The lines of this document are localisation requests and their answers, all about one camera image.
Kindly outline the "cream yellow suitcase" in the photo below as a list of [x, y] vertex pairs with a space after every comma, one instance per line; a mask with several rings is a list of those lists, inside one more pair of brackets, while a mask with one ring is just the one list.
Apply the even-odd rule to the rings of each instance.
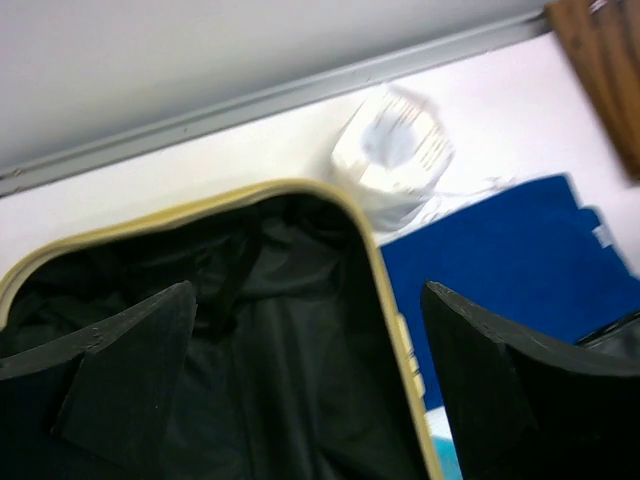
[[438, 479], [422, 380], [364, 215], [270, 181], [40, 247], [1, 282], [1, 361], [188, 282], [157, 479]]

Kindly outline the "turquoise shirt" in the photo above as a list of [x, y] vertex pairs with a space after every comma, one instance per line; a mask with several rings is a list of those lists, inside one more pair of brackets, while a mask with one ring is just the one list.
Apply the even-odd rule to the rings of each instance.
[[426, 421], [434, 442], [445, 480], [462, 480], [462, 473], [444, 406], [426, 413]]

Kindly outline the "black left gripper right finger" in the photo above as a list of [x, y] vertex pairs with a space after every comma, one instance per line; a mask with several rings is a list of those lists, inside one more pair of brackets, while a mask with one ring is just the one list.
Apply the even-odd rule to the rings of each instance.
[[635, 479], [639, 318], [570, 344], [427, 283], [421, 308], [466, 479]]

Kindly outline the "royal blue towel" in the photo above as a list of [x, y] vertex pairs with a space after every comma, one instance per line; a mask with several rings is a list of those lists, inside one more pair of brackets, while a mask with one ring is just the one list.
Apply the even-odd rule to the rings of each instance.
[[420, 296], [439, 282], [498, 315], [575, 343], [639, 309], [639, 280], [595, 210], [570, 180], [520, 184], [458, 210], [381, 249], [426, 387], [442, 406]]

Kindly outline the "white drawstring bag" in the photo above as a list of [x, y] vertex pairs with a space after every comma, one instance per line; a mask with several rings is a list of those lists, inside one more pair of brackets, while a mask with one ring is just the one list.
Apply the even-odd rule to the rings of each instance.
[[488, 177], [465, 190], [439, 186], [455, 157], [437, 109], [394, 84], [375, 88], [359, 105], [331, 152], [334, 180], [381, 233], [437, 214], [444, 199], [468, 199], [509, 186]]

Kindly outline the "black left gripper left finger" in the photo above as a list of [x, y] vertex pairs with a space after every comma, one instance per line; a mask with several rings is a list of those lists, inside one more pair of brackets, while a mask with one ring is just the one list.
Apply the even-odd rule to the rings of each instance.
[[2, 359], [2, 478], [159, 478], [195, 313], [182, 282]]

